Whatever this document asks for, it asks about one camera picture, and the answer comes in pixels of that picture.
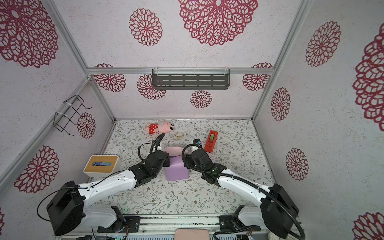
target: plush toy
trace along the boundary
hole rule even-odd
[[[167,133],[173,130],[173,124],[170,124],[169,122],[159,122],[159,123],[147,123],[147,126],[145,127],[145,130],[149,134],[154,133]]]

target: purple foam block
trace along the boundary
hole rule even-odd
[[[189,178],[189,169],[184,167],[183,159],[181,159],[181,156],[170,157],[169,161],[170,166],[164,167],[167,181],[176,181]]]

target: floral tablecloth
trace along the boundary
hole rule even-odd
[[[146,123],[151,120],[118,121],[104,154],[118,155],[121,170],[138,163],[137,147],[150,143],[158,134],[146,133]],[[218,132],[214,152],[209,153],[213,162],[219,162],[236,173],[262,184],[273,184],[271,171],[259,145],[251,120],[170,120],[174,130],[167,133],[163,146],[172,147],[192,143],[200,138],[205,146],[210,130]],[[182,132],[184,137],[175,137]],[[143,145],[145,157],[150,145]],[[230,190],[210,185],[201,174],[192,171],[189,179],[167,181],[164,169],[150,183],[131,191],[118,192],[101,199],[93,206],[116,205],[123,214],[231,214],[239,205],[252,205]]]

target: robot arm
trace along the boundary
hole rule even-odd
[[[201,172],[202,179],[208,183],[238,193],[258,207],[252,211],[249,211],[248,208],[238,209],[232,216],[232,223],[237,228],[260,225],[258,223],[264,222],[271,232],[281,238],[286,238],[288,233],[291,233],[292,225],[299,225],[295,219],[299,210],[282,186],[278,184],[274,184],[272,187],[261,185],[239,176],[226,166],[213,163],[201,147],[199,139],[195,139],[194,144],[187,145],[184,150],[189,146],[192,146],[192,153],[186,156],[182,153],[186,167]],[[300,232],[299,238],[305,238],[303,231]]]
[[[207,153],[199,145],[200,140],[194,140],[192,153],[182,156],[186,167],[202,173],[202,179],[210,184],[229,189],[240,194],[261,209],[261,213],[247,211],[243,213],[238,210],[240,217],[232,222],[238,228],[255,225],[249,219],[259,218],[261,215],[265,226],[279,237],[285,238],[290,231],[293,222],[292,216],[297,217],[298,209],[285,192],[285,190],[274,184],[273,187],[261,185],[247,180],[219,163],[213,163]],[[161,150],[151,152],[148,157],[127,170],[107,177],[100,181],[76,185],[73,181],[67,182],[47,206],[47,212],[55,235],[64,235],[76,227],[99,226],[98,232],[118,232],[124,228],[125,218],[117,207],[109,209],[91,207],[100,199],[119,191],[131,190],[141,186],[155,178],[162,167],[170,166],[169,155]],[[276,200],[282,203],[291,217],[278,207]]]
[[[123,229],[125,219],[117,207],[103,209],[91,205],[116,192],[150,182],[162,167],[169,165],[169,154],[156,150],[143,162],[103,180],[80,185],[74,181],[65,183],[46,207],[54,234],[64,235],[86,226],[99,226],[101,232]]]

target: red mandala decal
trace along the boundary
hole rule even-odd
[[[306,60],[311,67],[327,62],[337,49],[340,42],[340,26],[330,21],[319,27],[308,43]]]
[[[296,180],[303,180],[308,174],[308,161],[304,153],[297,148],[292,148],[285,160],[289,174]]]
[[[366,212],[364,215],[359,215],[353,223],[354,240],[384,239],[384,216],[381,213]]]
[[[83,138],[90,138],[95,133],[96,123],[91,114],[83,113],[80,115],[77,124],[77,130]]]
[[[254,65],[253,68],[272,68],[270,63],[259,63]],[[267,74],[246,74],[243,76],[243,85],[246,89],[257,91],[263,89],[266,81],[268,80]]]
[[[141,44],[153,46],[163,35],[161,23],[156,15],[147,9],[137,9],[131,15],[129,28],[133,37]]]
[[[1,236],[1,230],[3,230],[4,225],[5,225],[4,214],[1,212],[1,207],[0,207],[0,236]]]
[[[384,131],[384,23],[375,39],[364,48],[362,61],[355,70],[355,102],[364,109],[364,117],[378,123]]]
[[[59,159],[55,151],[43,146],[13,185],[21,192],[37,193],[55,179],[58,168]]]
[[[233,41],[252,21],[257,0],[179,0],[184,28],[200,43]]]
[[[167,92],[166,90],[156,90],[153,88],[152,74],[140,76],[136,85],[141,95],[152,100],[162,98]]]
[[[271,113],[276,121],[283,120],[291,107],[291,100],[287,89],[279,88],[273,94],[271,101]]]
[[[0,52],[23,67],[49,65],[56,58],[58,35],[39,0],[1,0]]]
[[[98,64],[96,68],[114,68],[109,64]],[[123,74],[95,74],[93,78],[98,85],[110,92],[120,92],[125,88],[125,78]]]
[[[209,104],[211,104],[211,102],[212,102],[212,95],[207,91],[198,90],[192,93],[191,103],[193,106],[197,108],[208,107]]]

